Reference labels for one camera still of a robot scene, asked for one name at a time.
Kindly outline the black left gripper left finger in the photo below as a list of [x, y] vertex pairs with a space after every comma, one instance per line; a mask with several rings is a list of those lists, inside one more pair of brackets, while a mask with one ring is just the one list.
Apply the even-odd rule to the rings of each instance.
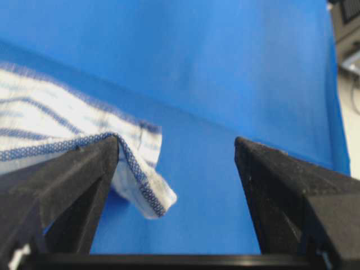
[[1, 268], [15, 253], [89, 253], [119, 159], [110, 136], [1, 176]]

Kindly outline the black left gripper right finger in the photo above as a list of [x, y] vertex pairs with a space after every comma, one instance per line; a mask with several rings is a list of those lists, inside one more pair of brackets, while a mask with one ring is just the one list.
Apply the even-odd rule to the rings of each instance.
[[246, 138], [235, 163], [263, 254], [359, 268], [359, 180]]

